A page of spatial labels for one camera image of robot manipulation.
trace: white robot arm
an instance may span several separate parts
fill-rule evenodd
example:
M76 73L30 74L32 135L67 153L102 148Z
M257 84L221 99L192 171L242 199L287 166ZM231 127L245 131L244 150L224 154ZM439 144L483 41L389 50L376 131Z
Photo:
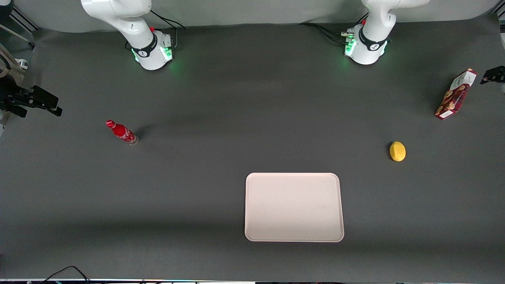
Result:
M396 15L389 10L414 8L428 4L430 0L361 0L369 15L365 25L361 23L342 33L348 46L344 54L359 64L375 63L384 53L386 39L396 23Z
M147 70L163 67L173 58L172 39L151 31L140 17L151 10L151 0L81 0L88 15L119 30L132 47L135 59Z

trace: white backdrop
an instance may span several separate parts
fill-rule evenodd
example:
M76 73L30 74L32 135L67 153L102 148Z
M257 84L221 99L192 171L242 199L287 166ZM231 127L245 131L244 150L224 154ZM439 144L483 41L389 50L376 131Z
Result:
M449 21L477 17L499 0L431 0L423 7L398 9L399 22ZM15 0L15 5L40 27L65 32L112 30L88 16L80 0ZM186 26L293 24L308 20L353 22L366 9L359 0L153 0L153 11ZM152 14L146 22L167 27Z

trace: lemon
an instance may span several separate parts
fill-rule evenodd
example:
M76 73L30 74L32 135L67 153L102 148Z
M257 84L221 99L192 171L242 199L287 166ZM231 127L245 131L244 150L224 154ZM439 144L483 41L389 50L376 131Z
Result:
M391 147L389 147L389 154L394 161L401 162L405 159L407 151L402 143L395 141L391 144Z

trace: white tray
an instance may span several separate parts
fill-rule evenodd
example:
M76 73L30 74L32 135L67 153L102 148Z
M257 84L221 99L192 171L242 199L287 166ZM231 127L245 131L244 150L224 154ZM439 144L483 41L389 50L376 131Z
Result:
M252 173L245 181L245 236L253 242L339 242L340 182L333 173Z

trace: red bottle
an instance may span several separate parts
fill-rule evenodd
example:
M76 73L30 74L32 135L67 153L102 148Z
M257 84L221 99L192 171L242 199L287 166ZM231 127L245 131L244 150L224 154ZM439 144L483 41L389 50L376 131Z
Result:
M119 139L123 140L124 142L127 142L132 146L137 144L138 137L123 124L117 124L112 120L108 120L105 125L107 125L108 128L112 129L114 135L119 137Z

